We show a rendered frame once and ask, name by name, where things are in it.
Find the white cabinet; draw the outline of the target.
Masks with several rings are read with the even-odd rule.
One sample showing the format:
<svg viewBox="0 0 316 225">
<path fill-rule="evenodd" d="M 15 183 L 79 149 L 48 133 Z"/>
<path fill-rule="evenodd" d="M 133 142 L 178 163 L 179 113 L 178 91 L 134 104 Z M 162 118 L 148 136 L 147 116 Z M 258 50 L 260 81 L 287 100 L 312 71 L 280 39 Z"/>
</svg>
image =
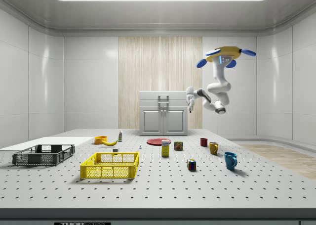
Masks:
<svg viewBox="0 0 316 225">
<path fill-rule="evenodd" d="M 140 135 L 187 135 L 185 91 L 140 91 Z"/>
</svg>

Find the red plate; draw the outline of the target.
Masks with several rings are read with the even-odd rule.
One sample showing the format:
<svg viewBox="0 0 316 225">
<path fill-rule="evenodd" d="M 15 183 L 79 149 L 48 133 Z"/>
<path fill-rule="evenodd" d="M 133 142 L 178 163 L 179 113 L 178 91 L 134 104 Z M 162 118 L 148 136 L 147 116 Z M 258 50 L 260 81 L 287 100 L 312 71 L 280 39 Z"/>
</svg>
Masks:
<svg viewBox="0 0 316 225">
<path fill-rule="evenodd" d="M 170 139 L 167 138 L 150 138 L 147 140 L 148 145 L 153 145 L 153 146 L 162 146 L 162 142 L 167 141 L 169 144 L 171 143 Z"/>
</svg>

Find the yellow carton box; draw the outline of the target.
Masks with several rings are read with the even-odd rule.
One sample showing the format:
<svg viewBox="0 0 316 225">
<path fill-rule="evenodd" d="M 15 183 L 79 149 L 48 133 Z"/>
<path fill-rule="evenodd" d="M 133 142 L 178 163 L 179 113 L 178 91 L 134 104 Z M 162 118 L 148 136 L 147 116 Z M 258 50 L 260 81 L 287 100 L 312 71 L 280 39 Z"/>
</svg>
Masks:
<svg viewBox="0 0 316 225">
<path fill-rule="evenodd" d="M 170 145 L 170 140 L 164 139 L 161 141 L 161 155 L 162 155 L 162 157 L 169 156 L 169 145 Z"/>
</svg>

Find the blue mug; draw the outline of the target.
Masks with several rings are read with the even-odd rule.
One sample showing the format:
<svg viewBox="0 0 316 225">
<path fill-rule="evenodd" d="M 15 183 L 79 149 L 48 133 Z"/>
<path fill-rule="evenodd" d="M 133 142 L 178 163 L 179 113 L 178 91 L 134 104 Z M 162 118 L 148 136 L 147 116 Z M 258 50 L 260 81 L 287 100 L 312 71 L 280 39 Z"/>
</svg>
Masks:
<svg viewBox="0 0 316 225">
<path fill-rule="evenodd" d="M 224 158 L 227 169 L 233 171 L 237 165 L 237 155 L 232 152 L 225 152 Z"/>
</svg>

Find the yellow basket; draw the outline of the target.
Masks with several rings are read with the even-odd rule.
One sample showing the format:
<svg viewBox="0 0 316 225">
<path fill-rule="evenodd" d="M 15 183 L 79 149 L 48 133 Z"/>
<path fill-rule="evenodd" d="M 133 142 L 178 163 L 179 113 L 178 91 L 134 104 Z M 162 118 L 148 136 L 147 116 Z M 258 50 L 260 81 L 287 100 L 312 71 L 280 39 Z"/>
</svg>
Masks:
<svg viewBox="0 0 316 225">
<path fill-rule="evenodd" d="M 82 179 L 133 179 L 139 152 L 96 152 L 80 165 Z"/>
</svg>

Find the dark grey basket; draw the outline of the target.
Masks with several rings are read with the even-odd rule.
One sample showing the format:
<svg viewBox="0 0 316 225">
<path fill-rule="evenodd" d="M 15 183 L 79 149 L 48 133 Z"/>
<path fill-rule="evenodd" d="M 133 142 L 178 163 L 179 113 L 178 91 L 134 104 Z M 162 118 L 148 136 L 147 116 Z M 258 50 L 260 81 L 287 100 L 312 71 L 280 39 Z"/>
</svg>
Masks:
<svg viewBox="0 0 316 225">
<path fill-rule="evenodd" d="M 74 144 L 38 144 L 12 155 L 12 163 L 18 165 L 57 165 L 75 153 Z"/>
</svg>

